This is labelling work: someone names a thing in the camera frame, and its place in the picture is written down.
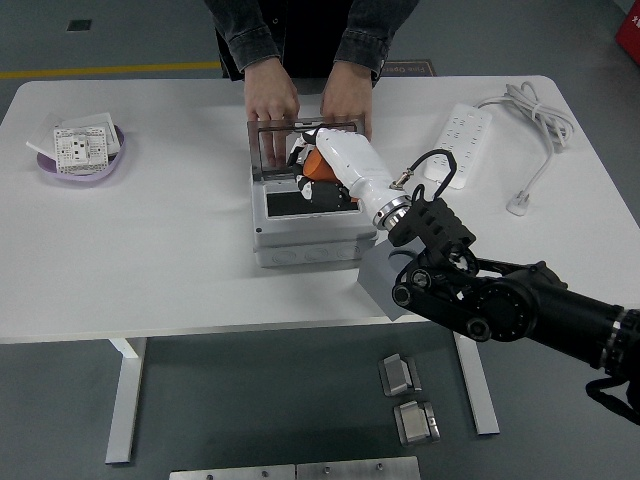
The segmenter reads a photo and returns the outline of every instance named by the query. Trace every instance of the robotic arm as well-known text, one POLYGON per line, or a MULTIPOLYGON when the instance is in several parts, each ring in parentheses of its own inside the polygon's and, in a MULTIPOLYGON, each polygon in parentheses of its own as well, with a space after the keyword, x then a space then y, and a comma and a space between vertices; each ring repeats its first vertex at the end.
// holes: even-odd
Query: robotic arm
MULTIPOLYGON (((315 145, 333 169, 336 178, 328 183, 341 195, 347 190, 359 198, 395 247, 416 237, 425 245, 396 278, 390 292, 396 304, 478 342, 528 337, 595 369, 604 368, 609 378, 589 383, 587 394, 640 425, 640 311, 570 292, 544 262, 514 265, 477 259, 469 249, 475 236, 439 198, 456 171, 451 152, 428 152, 393 181, 361 135, 320 128, 304 134, 303 143, 315 145), (403 185, 435 154, 447 156, 451 173, 432 200, 424 198, 423 186, 410 198, 403 185), (601 391, 626 382, 629 405, 601 391)), ((304 163, 301 145, 292 153, 298 164, 304 163)), ((300 171, 298 183, 312 200, 315 180, 300 171)), ((326 179, 320 183, 327 184, 326 179)))

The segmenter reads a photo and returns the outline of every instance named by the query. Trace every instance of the dark jacket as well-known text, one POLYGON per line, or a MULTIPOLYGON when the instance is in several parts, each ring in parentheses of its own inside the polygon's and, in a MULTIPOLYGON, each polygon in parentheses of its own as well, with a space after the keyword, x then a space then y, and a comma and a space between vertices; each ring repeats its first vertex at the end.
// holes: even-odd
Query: dark jacket
POLYGON ((232 80, 279 57, 291 77, 327 77, 334 61, 369 68, 375 80, 396 30, 419 0, 205 0, 232 80))

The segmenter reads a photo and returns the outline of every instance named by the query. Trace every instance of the black robotic arm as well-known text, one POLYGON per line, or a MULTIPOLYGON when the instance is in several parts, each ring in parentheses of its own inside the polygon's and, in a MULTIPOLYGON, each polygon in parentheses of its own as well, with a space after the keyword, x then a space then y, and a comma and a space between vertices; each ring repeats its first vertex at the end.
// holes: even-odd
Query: black robotic arm
POLYGON ((528 337, 604 368, 610 377, 588 384, 587 393, 640 425, 640 311, 567 290, 544 262, 476 259, 469 250, 474 235, 441 198, 414 195, 389 231, 396 247, 415 237, 425 249, 398 275, 396 304, 479 342, 528 337), (629 405, 601 391, 626 382, 629 405))

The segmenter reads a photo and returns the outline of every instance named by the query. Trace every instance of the table leg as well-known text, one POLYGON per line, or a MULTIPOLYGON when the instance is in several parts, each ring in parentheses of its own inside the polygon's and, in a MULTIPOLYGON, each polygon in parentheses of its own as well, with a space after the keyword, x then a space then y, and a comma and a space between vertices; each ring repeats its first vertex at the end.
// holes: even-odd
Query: table leg
POLYGON ((122 353, 122 365, 105 463, 126 463, 131 456, 147 339, 112 338, 110 341, 122 353))
POLYGON ((453 338, 458 349, 458 358, 462 367, 464 383, 467 386, 467 395, 471 403, 476 431, 478 435, 500 433, 478 346, 475 341, 459 333, 454 333, 453 338))

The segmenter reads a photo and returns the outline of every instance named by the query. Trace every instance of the hand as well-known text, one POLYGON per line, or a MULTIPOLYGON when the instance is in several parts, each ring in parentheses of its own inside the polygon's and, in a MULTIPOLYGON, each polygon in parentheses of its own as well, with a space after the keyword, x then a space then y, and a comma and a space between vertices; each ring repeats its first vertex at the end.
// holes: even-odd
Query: hand
POLYGON ((364 134, 371 141, 372 97, 371 70, 355 63, 336 62, 322 92, 320 114, 328 122, 364 114, 364 134))
MULTIPOLYGON (((298 91, 277 58, 249 65, 244 71, 244 104, 247 119, 297 118, 298 91)), ((283 167, 287 158, 286 135, 264 133, 262 144, 269 165, 283 167)))

